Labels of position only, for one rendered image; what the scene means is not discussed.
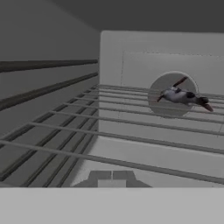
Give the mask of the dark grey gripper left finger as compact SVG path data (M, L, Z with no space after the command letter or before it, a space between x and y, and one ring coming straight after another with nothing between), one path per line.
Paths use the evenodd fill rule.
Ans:
M111 171L91 171L88 178L74 185L74 187L97 187L99 180L111 179Z

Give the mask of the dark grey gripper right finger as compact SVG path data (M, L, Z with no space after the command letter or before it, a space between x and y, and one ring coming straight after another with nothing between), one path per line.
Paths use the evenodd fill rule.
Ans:
M127 187L150 187L150 185L138 180L133 171L113 171L113 180L124 180Z

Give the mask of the white and black fish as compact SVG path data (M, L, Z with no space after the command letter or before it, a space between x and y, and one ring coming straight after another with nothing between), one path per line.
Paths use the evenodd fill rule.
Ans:
M186 106L190 106L191 104L196 104L208 110L209 112L213 112L214 109L209 104L209 99L207 97L197 96L192 91L179 88L179 85L183 83L186 79L187 77L184 76L179 81L174 83L171 87L163 90L160 93L160 96L157 98L157 102L159 102L161 99L165 99L168 102L181 103Z

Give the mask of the grey oven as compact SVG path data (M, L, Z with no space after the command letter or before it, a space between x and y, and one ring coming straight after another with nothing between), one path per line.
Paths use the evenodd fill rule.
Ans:
M96 86L224 95L224 33L96 30L93 0L0 0L0 137Z

